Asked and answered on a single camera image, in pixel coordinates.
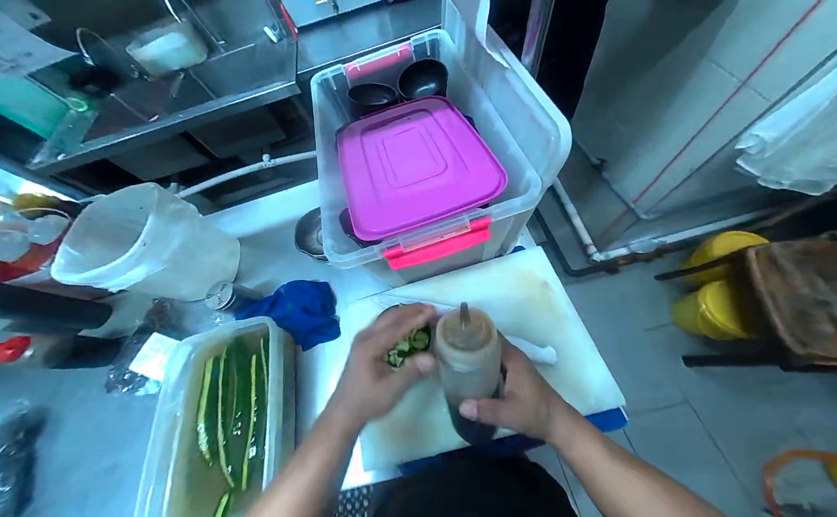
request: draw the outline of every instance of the pink lid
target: pink lid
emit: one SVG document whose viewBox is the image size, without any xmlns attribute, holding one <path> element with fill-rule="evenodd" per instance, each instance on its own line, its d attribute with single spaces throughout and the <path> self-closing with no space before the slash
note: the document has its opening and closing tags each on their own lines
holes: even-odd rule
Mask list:
<svg viewBox="0 0 837 517">
<path fill-rule="evenodd" d="M 339 160 L 358 238 L 380 240 L 492 201 L 508 175 L 443 97 L 393 106 L 339 134 Z"/>
</svg>

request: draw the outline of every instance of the blue towel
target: blue towel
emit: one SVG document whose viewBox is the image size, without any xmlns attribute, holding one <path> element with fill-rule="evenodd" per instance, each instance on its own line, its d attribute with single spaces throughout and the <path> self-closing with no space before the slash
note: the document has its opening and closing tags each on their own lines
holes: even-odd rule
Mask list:
<svg viewBox="0 0 837 517">
<path fill-rule="evenodd" d="M 273 295 L 239 312 L 237 319 L 258 315 L 275 320 L 304 350 L 341 335 L 336 317 L 336 296 L 324 281 L 289 281 Z"/>
</svg>

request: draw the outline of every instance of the cucumber slice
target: cucumber slice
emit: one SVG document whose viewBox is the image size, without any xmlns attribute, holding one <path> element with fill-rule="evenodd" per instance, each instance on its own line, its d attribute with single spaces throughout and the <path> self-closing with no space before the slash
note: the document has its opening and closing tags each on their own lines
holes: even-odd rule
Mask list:
<svg viewBox="0 0 837 517">
<path fill-rule="evenodd" d="M 198 449 L 207 464 L 215 464 L 212 451 L 217 452 L 217 383 L 220 377 L 221 358 L 213 357 L 204 364 L 202 394 L 198 399 L 198 416 L 195 429 L 198 431 Z"/>
<path fill-rule="evenodd" d="M 416 332 L 416 334 L 412 337 L 410 342 L 412 343 L 412 347 L 418 351 L 424 351 L 428 349 L 429 345 L 429 337 L 428 333 L 423 331 Z"/>
<path fill-rule="evenodd" d="M 229 425 L 227 420 L 229 419 L 229 414 L 225 411 L 227 409 L 225 406 L 229 404 L 227 393 L 229 382 L 225 382 L 225 380 L 229 376 L 229 372 L 233 370 L 233 355 L 230 354 L 228 356 L 228 349 L 229 347 L 221 354 L 221 371 L 217 377 L 217 455 L 218 463 L 221 465 L 221 472 L 224 473 L 227 485 L 230 488 L 234 488 L 234 480 L 230 476 L 230 467 L 227 464 L 227 430 L 229 429 L 227 427 Z"/>
<path fill-rule="evenodd" d="M 242 485 L 243 464 L 247 455 L 247 440 L 249 434 L 250 392 L 250 363 L 252 353 L 246 344 L 240 339 L 234 341 L 227 348 L 227 354 L 231 357 L 231 374 L 229 380 L 231 385 L 227 390 L 231 401 L 232 413 L 225 428 L 226 437 L 226 464 L 227 473 L 233 479 L 234 486 Z"/>
<path fill-rule="evenodd" d="M 260 420 L 259 425 L 257 425 L 257 428 L 259 429 L 259 450 L 256 455 L 256 468 L 262 473 L 262 475 L 265 475 L 265 455 L 269 449 L 269 442 L 266 440 L 268 431 L 268 428 L 266 427 L 266 417 L 268 416 L 269 410 L 269 344 L 267 339 L 268 334 L 264 337 L 260 337 L 259 339 L 259 357 L 261 359 L 260 365 L 262 367 L 262 381 L 260 388 L 262 390 L 262 396 L 257 399 L 259 410 L 256 413 Z"/>
<path fill-rule="evenodd" d="M 249 487 L 249 462 L 256 455 L 256 420 L 259 415 L 257 398 L 259 384 L 262 377 L 260 373 L 259 355 L 254 353 L 249 361 L 249 430 L 247 431 L 246 454 L 243 456 L 243 473 L 240 479 L 240 489 L 246 490 Z"/>
<path fill-rule="evenodd" d="M 224 492 L 224 495 L 221 496 L 220 502 L 217 503 L 217 509 L 215 509 L 215 517 L 225 517 L 227 512 L 230 510 L 230 502 L 231 502 L 231 492 L 228 490 Z"/>
</svg>

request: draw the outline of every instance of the white cutting board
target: white cutting board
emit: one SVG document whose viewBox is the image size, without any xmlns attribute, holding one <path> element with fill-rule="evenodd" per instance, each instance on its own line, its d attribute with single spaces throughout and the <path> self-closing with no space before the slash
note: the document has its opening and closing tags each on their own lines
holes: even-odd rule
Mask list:
<svg viewBox="0 0 837 517">
<path fill-rule="evenodd" d="M 556 364 L 538 364 L 537 370 L 582 414 L 625 405 L 619 386 L 539 247 L 385 294 L 449 305 L 468 302 L 491 316 L 503 334 L 555 348 Z M 349 304 L 340 314 L 345 324 L 339 341 L 351 343 L 354 333 L 381 311 L 369 297 Z M 507 434 L 507 429 L 500 429 L 498 436 Z M 392 468 L 467 446 L 453 430 L 441 386 L 434 379 L 414 386 L 393 411 L 369 423 L 360 438 L 365 471 Z"/>
</svg>

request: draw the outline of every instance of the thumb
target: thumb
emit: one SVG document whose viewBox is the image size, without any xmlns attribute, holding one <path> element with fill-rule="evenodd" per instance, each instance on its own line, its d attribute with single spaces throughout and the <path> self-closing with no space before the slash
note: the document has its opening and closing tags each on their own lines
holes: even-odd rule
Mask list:
<svg viewBox="0 0 837 517">
<path fill-rule="evenodd" d="M 414 383 L 419 382 L 419 379 L 433 371 L 434 356 L 429 353 L 417 353 L 408 358 L 402 366 L 390 375 L 390 378 L 386 381 L 386 385 L 399 398 Z"/>
<path fill-rule="evenodd" d="M 468 398 L 460 403 L 464 418 L 484 424 L 510 427 L 508 402 L 494 398 Z"/>
</svg>

